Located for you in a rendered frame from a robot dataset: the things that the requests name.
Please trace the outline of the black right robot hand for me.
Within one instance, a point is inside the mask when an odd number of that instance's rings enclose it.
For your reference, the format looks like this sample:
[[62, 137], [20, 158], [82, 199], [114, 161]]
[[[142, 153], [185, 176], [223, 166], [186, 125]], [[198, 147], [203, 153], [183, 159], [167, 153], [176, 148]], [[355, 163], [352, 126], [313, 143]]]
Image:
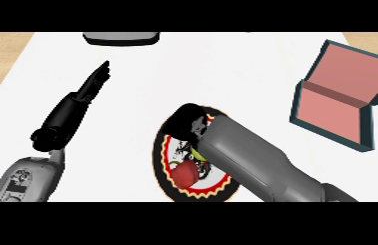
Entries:
[[207, 131], [207, 113], [203, 107], [186, 103], [167, 119], [161, 131], [175, 139], [188, 141], [194, 148]]

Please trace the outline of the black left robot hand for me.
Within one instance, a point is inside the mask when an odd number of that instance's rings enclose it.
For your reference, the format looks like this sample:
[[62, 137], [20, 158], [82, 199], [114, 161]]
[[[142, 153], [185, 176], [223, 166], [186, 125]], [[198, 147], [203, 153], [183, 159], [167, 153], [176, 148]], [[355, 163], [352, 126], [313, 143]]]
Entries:
[[42, 128], [31, 135], [33, 148], [40, 152], [61, 150], [73, 139], [89, 105], [110, 79], [110, 61], [93, 71], [77, 92], [71, 92], [55, 106]]

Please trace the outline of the green pear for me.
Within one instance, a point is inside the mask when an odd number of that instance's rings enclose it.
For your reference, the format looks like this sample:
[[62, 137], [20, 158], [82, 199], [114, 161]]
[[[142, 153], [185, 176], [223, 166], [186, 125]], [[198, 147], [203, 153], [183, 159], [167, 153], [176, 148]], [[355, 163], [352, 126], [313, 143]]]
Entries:
[[194, 147], [191, 147], [191, 153], [195, 157], [197, 160], [200, 161], [207, 161], [206, 158], [203, 157], [203, 155], [198, 153], [198, 151], [194, 149]]

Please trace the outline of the black patterned round plate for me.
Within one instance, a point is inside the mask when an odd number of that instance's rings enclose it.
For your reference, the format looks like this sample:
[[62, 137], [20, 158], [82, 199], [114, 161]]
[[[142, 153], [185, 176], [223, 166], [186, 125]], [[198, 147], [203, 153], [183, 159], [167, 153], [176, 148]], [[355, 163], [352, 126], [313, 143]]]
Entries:
[[175, 202], [225, 202], [240, 183], [209, 160], [192, 153], [188, 141], [158, 131], [152, 165], [160, 187]]

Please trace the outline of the teal and pink cardboard box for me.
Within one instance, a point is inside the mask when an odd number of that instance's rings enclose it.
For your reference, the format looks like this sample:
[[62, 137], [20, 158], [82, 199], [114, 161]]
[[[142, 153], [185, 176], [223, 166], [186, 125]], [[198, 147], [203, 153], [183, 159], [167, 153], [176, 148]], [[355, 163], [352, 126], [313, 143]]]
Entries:
[[378, 54], [327, 40], [300, 80], [290, 122], [359, 152], [375, 149]]

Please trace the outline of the red fruit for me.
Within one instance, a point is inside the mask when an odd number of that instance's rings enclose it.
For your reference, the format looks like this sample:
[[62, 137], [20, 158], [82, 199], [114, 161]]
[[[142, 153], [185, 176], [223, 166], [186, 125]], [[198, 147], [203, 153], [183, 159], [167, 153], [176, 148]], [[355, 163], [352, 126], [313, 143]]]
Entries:
[[198, 168], [194, 161], [185, 161], [172, 170], [172, 178], [181, 189], [189, 188], [198, 182], [198, 177]]

